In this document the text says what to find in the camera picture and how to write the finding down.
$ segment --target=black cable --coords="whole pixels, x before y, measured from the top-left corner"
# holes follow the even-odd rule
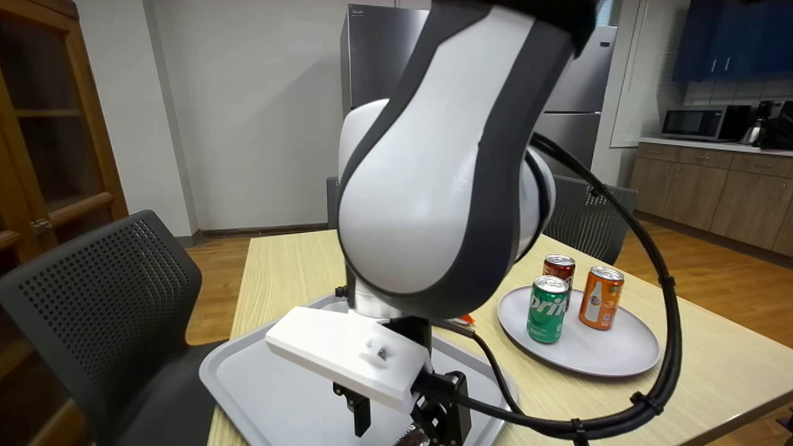
[[[555,435],[555,437],[572,437],[577,444],[586,444],[588,437],[608,437],[608,435],[618,435],[624,430],[634,430],[639,426],[645,426],[650,418],[654,418],[656,413],[661,413],[665,404],[669,401],[677,378],[680,378],[680,368],[681,368],[681,321],[680,321],[680,305],[677,305],[677,291],[675,291],[675,278],[669,275],[669,266],[665,261],[665,255],[659,253],[659,248],[654,244],[654,240],[650,238],[650,233],[639,224],[639,219],[613,196],[613,190],[597,177],[592,176],[586,166],[581,166],[568,151],[562,151],[555,140],[546,139],[544,134],[533,134],[531,144],[535,147],[540,147],[544,154],[552,156],[555,160],[561,160],[562,166],[568,166],[571,171],[576,171],[581,177],[586,177],[596,192],[606,196],[618,213],[627,219],[627,224],[634,230],[634,234],[639,238],[642,248],[647,249],[656,275],[659,275],[659,284],[661,284],[661,294],[665,294],[665,306],[668,306],[668,349],[665,349],[665,361],[661,368],[656,374],[656,382],[653,383],[653,389],[647,394],[634,394],[629,401],[633,406],[627,406],[624,410],[609,413],[609,415],[599,415],[599,418],[572,418],[572,421],[552,421],[552,418],[535,418],[535,415],[526,415],[521,410],[521,406],[514,401],[509,387],[504,383],[500,368],[495,364],[495,356],[492,353],[492,349],[487,346],[484,338],[479,338],[479,333],[468,333],[467,330],[454,330],[463,337],[479,338],[477,344],[484,346],[487,356],[492,359],[494,374],[495,378],[500,377],[500,392],[504,398],[518,409],[506,410],[500,406],[492,406],[484,401],[477,401],[472,395],[463,394],[443,394],[441,387],[437,387],[430,378],[417,383],[417,392],[438,398],[438,401],[448,401],[448,404],[458,404],[458,406],[468,406],[473,410],[518,423],[518,426],[529,426],[535,427],[546,435]]]
[[[456,331],[462,337],[473,338],[480,346],[480,351],[488,356],[488,361],[492,361],[492,368],[494,368],[495,383],[499,383],[499,389],[504,394],[504,401],[511,406],[511,410],[524,413],[524,409],[518,406],[509,382],[504,378],[504,372],[500,372],[492,346],[473,330],[467,330],[467,326],[462,326],[456,321],[435,321],[435,325],[441,326],[441,330],[448,330],[448,331]]]

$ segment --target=wooden shelf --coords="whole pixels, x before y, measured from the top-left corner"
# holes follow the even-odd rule
[[[80,109],[17,109],[17,119],[62,119],[83,115]]]
[[[31,353],[33,353],[33,346],[22,337],[16,338],[16,341],[2,344],[2,349],[0,349],[0,378],[12,374]]]
[[[77,217],[108,204],[112,200],[115,198],[109,192],[94,192],[94,196],[80,196],[80,198],[51,202],[47,209],[51,209],[52,224],[58,227],[62,223],[77,219]]]
[[[12,248],[21,240],[16,230],[0,230],[0,249]]]

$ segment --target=gray chair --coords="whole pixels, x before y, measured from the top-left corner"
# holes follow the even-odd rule
[[[84,410],[98,444],[207,444],[213,344],[184,333],[200,270],[137,213],[7,273],[0,305]]]
[[[608,198],[596,196],[592,187],[581,177],[555,176],[557,204],[546,224],[546,234],[557,238],[592,258],[614,261],[620,258],[627,223],[608,202]],[[637,192],[629,187],[609,187],[614,198],[633,213],[637,204]]]

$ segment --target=wooden table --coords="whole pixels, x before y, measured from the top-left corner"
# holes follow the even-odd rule
[[[568,253],[577,260],[576,286],[597,260],[540,238],[499,291],[473,311],[477,330],[494,346],[499,361],[521,387],[521,406],[533,415],[588,418],[629,404],[629,394],[647,392],[654,372],[634,378],[602,382],[557,372],[524,353],[500,330],[495,306],[509,290],[540,275],[544,258]],[[345,283],[343,253],[332,230],[255,238],[241,284],[233,337],[254,331],[296,305],[331,294]],[[627,275],[623,306],[642,317],[656,338],[665,338],[665,301],[656,284]],[[681,299],[685,368],[668,410],[645,427],[609,444],[704,444],[793,395],[793,349],[742,325]],[[477,344],[441,331],[443,338],[480,356]],[[241,444],[241,435],[218,410],[208,444]],[[499,444],[552,444],[535,430],[509,426]]]

